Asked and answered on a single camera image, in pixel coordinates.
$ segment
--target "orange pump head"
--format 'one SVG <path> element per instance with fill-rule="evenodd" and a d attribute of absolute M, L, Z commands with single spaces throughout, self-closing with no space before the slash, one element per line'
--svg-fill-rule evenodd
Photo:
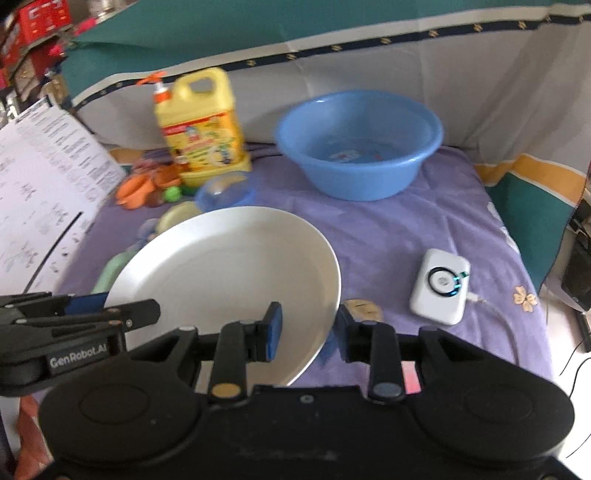
<path fill-rule="evenodd" d="M 148 75 L 146 78 L 135 82 L 136 85 L 144 85 L 145 83 L 153 83 L 156 86 L 156 90 L 154 91 L 154 103 L 164 102 L 166 100 L 170 100 L 173 96 L 170 93 L 170 90 L 164 86 L 164 82 L 162 81 L 162 77 L 166 75 L 166 72 L 154 72 Z"/>

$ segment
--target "orange stripe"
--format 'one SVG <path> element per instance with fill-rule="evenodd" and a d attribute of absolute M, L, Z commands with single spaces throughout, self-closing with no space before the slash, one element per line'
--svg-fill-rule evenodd
<path fill-rule="evenodd" d="M 513 162 L 499 165 L 475 165 L 476 172 L 483 183 L 499 183 L 507 172 L 515 172 L 520 177 L 543 185 L 548 190 L 578 203 L 585 187 L 586 176 L 580 172 L 552 163 L 540 161 L 526 154 L 521 154 Z"/>

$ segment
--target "orange cloth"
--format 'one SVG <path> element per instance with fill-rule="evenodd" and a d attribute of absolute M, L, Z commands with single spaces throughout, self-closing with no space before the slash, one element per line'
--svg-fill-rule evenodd
<path fill-rule="evenodd" d="M 32 395 L 21 398 L 17 431 L 21 437 L 21 452 L 18 456 L 14 480 L 30 480 L 51 461 L 37 417 L 39 404 Z"/>

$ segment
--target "flower pattern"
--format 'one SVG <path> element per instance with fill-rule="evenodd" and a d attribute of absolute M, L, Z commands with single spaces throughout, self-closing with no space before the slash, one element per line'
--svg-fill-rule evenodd
<path fill-rule="evenodd" d="M 515 305 L 521 305 L 524 312 L 532 313 L 534 311 L 534 306 L 538 304 L 535 295 L 527 293 L 526 289 L 523 287 L 515 287 L 515 289 L 517 290 L 517 293 L 513 294 Z"/>

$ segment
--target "white cable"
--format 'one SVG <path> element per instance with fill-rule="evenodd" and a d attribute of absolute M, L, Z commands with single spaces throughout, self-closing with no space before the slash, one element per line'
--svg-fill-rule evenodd
<path fill-rule="evenodd" d="M 486 299 L 478 296 L 477 294 L 469 291 L 466 294 L 466 300 L 471 301 L 472 303 L 482 303 L 483 305 L 487 305 L 493 312 L 496 313 L 496 316 L 501 321 L 503 328 L 507 331 L 509 336 L 509 341 L 511 342 L 511 348 L 513 349 L 513 356 L 515 358 L 515 364 L 519 366 L 519 350 L 517 348 L 517 342 L 515 341 L 515 337 L 513 336 L 513 331 L 511 327 L 509 327 L 509 321 L 507 321 L 507 317 L 501 312 L 495 305 L 489 302 Z"/>

